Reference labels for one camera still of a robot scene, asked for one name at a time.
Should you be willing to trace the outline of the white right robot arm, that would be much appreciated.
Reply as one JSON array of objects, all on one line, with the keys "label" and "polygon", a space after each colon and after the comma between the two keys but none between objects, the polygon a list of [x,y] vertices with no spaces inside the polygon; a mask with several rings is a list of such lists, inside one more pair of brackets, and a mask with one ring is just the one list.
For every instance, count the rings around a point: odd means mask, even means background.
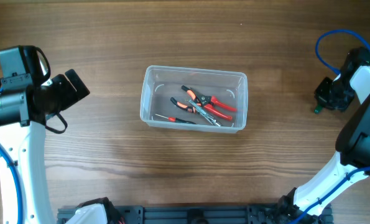
[{"label": "white right robot arm", "polygon": [[330,161],[295,190],[293,205],[302,214],[319,216],[323,209],[353,184],[370,177],[370,67],[359,67],[350,80],[361,103],[336,140]]}]

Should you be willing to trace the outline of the orange black needle-nose pliers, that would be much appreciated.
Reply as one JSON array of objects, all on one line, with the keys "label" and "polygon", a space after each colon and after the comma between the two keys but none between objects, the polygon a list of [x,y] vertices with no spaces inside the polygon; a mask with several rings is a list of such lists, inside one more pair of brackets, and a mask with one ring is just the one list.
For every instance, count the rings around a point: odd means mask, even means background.
[{"label": "orange black needle-nose pliers", "polygon": [[[202,98],[203,95],[194,88],[187,87],[185,85],[181,86],[181,89],[188,95],[188,98],[183,98],[183,100],[191,100],[195,102],[198,106],[202,106]],[[189,113],[198,114],[198,111],[195,109],[194,106],[190,105],[188,102],[182,103],[177,101],[174,97],[170,98],[170,101],[181,110],[184,110]]]}]

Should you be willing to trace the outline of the red black screwdriver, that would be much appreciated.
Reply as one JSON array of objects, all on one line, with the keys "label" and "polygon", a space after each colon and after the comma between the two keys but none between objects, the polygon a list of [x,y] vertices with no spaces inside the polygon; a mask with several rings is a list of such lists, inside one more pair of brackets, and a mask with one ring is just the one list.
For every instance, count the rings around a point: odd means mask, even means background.
[{"label": "red black screwdriver", "polygon": [[165,118],[165,119],[167,119],[168,121],[173,122],[173,123],[195,124],[195,123],[194,123],[194,122],[192,122],[192,121],[187,121],[187,120],[180,119],[180,118],[176,118],[176,117],[166,117],[166,116],[162,116],[162,115],[160,115],[160,114],[156,114],[156,116],[159,116],[159,117],[161,117],[161,118]]}]

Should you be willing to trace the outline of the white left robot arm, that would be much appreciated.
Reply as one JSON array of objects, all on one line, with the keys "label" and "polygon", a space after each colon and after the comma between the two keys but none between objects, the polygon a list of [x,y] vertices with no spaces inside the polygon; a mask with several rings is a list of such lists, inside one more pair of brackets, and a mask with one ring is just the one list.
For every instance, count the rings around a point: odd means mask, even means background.
[{"label": "white left robot arm", "polygon": [[45,171],[45,138],[48,131],[62,134],[47,126],[56,117],[64,126],[60,112],[43,116],[41,122],[19,122],[0,126],[0,186],[3,223],[56,223],[50,204]]}]

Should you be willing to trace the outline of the green round object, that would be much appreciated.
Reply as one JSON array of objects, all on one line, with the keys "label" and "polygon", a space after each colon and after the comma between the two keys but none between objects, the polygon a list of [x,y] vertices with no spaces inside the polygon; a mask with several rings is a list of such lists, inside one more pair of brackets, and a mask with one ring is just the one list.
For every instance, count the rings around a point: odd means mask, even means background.
[{"label": "green round object", "polygon": [[322,111],[322,109],[323,109],[322,105],[316,105],[314,113],[319,114]]}]

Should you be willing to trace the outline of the clear plastic container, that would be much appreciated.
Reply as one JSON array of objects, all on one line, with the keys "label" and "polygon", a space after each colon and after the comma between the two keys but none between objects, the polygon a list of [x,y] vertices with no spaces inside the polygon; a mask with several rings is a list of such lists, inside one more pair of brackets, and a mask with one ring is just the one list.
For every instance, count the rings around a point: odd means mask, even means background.
[{"label": "clear plastic container", "polygon": [[216,133],[246,127],[247,76],[241,72],[151,65],[140,118],[149,126]]}]

